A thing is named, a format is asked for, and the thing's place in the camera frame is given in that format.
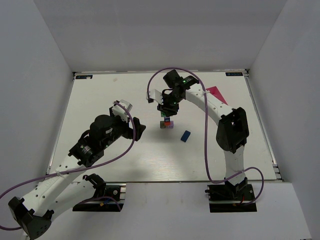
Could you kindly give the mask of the long dark blue block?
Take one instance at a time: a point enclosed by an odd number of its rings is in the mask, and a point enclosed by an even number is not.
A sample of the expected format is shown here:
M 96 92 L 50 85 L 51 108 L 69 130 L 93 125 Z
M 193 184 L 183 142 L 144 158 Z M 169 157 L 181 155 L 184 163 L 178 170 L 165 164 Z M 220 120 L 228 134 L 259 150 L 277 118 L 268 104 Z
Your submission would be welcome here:
M 185 143 L 188 140 L 188 138 L 190 137 L 190 135 L 191 135 L 191 132 L 188 130 L 185 130 L 183 135 L 181 136 L 180 140 Z

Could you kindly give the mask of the purple wood cube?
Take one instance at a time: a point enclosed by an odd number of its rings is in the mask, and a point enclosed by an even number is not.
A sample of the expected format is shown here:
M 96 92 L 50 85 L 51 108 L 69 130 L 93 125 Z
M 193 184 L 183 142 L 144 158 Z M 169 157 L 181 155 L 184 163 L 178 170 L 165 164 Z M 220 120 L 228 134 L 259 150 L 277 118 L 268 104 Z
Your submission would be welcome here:
M 174 121 L 170 121 L 169 124 L 166 126 L 168 129 L 174 128 Z

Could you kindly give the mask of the pink plastic box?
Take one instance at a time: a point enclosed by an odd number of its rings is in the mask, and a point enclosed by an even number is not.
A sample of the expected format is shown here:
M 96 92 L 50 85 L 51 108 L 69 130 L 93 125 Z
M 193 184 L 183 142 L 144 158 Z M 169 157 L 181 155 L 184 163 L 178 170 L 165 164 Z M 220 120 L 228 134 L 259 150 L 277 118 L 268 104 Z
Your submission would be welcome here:
M 211 95 L 213 95 L 214 97 L 216 97 L 219 101 L 221 101 L 223 104 L 228 104 L 225 100 L 225 98 L 223 97 L 223 95 L 221 94 L 221 92 L 219 91 L 217 86 L 212 86 L 206 89 L 207 91 L 210 92 Z

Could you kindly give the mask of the olive grey wood cube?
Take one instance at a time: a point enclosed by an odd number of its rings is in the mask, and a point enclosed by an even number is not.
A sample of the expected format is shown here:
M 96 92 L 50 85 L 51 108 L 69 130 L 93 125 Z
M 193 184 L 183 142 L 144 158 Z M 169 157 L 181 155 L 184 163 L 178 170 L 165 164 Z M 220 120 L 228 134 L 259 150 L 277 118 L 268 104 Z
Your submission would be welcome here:
M 164 121 L 160 121 L 160 128 L 161 129 L 164 129 L 166 126 L 165 126 L 165 122 Z

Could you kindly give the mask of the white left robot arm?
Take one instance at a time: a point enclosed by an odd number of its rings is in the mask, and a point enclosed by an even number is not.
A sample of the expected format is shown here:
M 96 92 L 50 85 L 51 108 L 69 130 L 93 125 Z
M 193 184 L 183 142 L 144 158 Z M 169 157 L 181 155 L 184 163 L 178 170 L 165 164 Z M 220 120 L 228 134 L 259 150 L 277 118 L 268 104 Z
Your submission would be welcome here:
M 138 141 L 146 126 L 130 115 L 130 106 L 115 102 L 108 115 L 99 115 L 69 150 L 55 172 L 35 178 L 38 185 L 23 197 L 13 197 L 8 207 L 19 228 L 31 240 L 41 237 L 60 214 L 77 205 L 103 198 L 106 182 L 97 174 L 86 176 L 71 191 L 64 190 L 104 156 L 120 137 Z

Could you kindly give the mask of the blue label right corner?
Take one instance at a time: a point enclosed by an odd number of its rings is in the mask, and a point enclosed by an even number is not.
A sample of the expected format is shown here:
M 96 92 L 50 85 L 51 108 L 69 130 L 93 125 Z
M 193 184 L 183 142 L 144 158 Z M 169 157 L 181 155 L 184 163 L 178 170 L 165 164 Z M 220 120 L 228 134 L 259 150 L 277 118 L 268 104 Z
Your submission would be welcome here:
M 227 77 L 240 77 L 243 76 L 242 72 L 226 72 L 225 75 Z

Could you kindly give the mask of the blue label left corner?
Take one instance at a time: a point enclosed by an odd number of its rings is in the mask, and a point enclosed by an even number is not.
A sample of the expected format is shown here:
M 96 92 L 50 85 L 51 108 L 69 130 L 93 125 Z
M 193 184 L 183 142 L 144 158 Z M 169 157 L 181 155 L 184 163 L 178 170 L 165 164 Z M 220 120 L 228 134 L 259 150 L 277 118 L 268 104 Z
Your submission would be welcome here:
M 75 78 L 76 79 L 81 79 L 81 80 L 92 79 L 93 75 L 77 75 Z

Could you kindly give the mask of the red letter wood cube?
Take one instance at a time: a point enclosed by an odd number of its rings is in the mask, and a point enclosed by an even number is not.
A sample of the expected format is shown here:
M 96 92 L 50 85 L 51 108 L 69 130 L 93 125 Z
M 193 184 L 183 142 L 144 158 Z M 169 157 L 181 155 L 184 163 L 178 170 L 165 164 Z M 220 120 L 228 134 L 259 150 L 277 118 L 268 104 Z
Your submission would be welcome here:
M 168 122 L 164 122 L 164 125 L 166 126 L 166 127 L 168 127 L 168 126 L 170 126 L 171 125 L 171 123 L 168 121 Z

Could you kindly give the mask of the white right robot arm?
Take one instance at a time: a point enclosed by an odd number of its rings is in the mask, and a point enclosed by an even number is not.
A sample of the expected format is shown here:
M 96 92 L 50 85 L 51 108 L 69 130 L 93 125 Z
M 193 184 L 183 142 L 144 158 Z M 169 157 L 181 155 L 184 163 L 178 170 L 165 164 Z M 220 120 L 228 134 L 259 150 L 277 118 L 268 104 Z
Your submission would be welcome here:
M 246 111 L 227 105 L 192 75 L 182 77 L 173 69 L 164 75 L 163 80 L 167 89 L 149 92 L 149 97 L 158 103 L 157 110 L 169 118 L 177 115 L 179 103 L 187 100 L 216 123 L 216 142 L 225 157 L 225 185 L 234 195 L 238 194 L 248 184 L 244 172 L 244 149 L 249 136 Z

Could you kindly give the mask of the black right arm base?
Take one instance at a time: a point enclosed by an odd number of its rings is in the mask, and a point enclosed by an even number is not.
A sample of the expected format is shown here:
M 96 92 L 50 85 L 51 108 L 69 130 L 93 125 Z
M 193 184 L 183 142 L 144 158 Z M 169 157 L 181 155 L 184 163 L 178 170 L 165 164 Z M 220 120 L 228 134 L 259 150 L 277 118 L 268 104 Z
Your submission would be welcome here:
M 252 213 L 257 212 L 253 186 L 248 184 L 237 195 L 233 195 L 226 185 L 208 185 L 204 191 L 209 200 L 210 213 Z

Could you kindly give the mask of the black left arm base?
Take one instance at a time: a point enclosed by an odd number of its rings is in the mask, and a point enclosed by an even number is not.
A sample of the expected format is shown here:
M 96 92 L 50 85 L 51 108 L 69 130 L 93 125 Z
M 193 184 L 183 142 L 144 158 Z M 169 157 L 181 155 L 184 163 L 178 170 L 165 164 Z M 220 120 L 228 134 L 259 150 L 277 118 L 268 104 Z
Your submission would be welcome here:
M 82 177 L 94 189 L 91 200 L 83 200 L 76 204 L 73 212 L 120 212 L 125 203 L 126 184 L 107 183 L 99 175 L 93 173 Z

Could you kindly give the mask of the blue label corner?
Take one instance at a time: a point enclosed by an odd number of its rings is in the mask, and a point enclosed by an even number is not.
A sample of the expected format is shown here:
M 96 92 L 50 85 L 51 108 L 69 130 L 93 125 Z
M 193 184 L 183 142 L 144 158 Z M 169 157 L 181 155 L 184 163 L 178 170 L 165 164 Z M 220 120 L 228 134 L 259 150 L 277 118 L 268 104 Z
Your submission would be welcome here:
M 243 76 L 242 72 L 226 72 L 225 75 L 227 77 L 240 77 Z
M 75 78 L 76 79 L 81 79 L 81 80 L 92 79 L 93 75 L 77 75 Z

